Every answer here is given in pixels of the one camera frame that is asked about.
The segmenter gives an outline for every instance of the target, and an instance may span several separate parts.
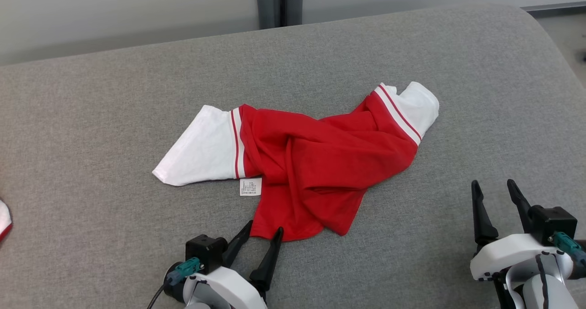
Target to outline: red stripe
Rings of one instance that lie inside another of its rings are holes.
[[[407,119],[405,119],[405,117],[402,116],[401,111],[399,111],[399,109],[397,109],[397,105],[395,105],[395,102],[393,102],[393,99],[389,96],[389,94],[387,93],[387,90],[385,90],[385,88],[382,85],[379,85],[379,88],[382,89],[383,92],[385,92],[385,95],[387,95],[387,98],[389,99],[389,101],[391,101],[391,104],[393,104],[395,111],[397,111],[397,113],[399,113],[399,115],[401,116],[401,119],[403,119],[403,121],[407,124],[407,126],[409,126],[409,128],[411,128],[415,132],[415,134],[417,134],[417,137],[419,138],[419,140],[421,140],[421,135],[419,135],[419,133],[415,130],[415,128],[413,128],[413,126],[411,126],[411,124],[407,121]]]
[[[10,223],[3,232],[0,233],[0,242],[2,242],[2,240],[4,239],[4,237],[6,237],[6,235],[8,234],[8,232],[10,231],[10,229],[12,228],[12,223]]]
[[[238,175],[238,133],[236,132],[236,122],[234,121],[234,110],[230,112],[232,116],[232,127],[234,128],[234,139],[236,140],[236,161],[234,163],[234,170],[236,171],[236,178],[239,179],[240,175]]]

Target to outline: gray fabric surface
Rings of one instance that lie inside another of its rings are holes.
[[[319,118],[381,81],[421,82],[439,118],[345,237],[283,245],[270,307],[496,307],[469,273],[473,179],[501,235],[522,232],[513,178],[586,238],[586,94],[546,33],[514,7],[409,11],[1,68],[0,197],[15,226],[0,307],[146,307],[186,240],[232,237],[258,202],[235,180],[175,188],[151,175],[203,104]],[[247,276],[267,248],[251,239],[233,267]],[[586,306],[586,284],[569,288]]]

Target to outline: teal connector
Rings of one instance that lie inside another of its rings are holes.
[[[192,257],[191,259],[188,259],[184,263],[176,266],[175,270],[181,274],[182,278],[190,276],[200,270],[199,259],[197,257]]]
[[[570,257],[579,265],[586,266],[586,253],[582,246],[575,242],[570,236],[563,232],[556,232],[553,235],[553,244],[559,250],[568,253]]]

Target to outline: floor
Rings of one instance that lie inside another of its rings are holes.
[[[586,88],[586,13],[536,19]]]

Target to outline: white clothing tag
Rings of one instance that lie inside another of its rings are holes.
[[[262,178],[240,179],[241,196],[260,196]]]

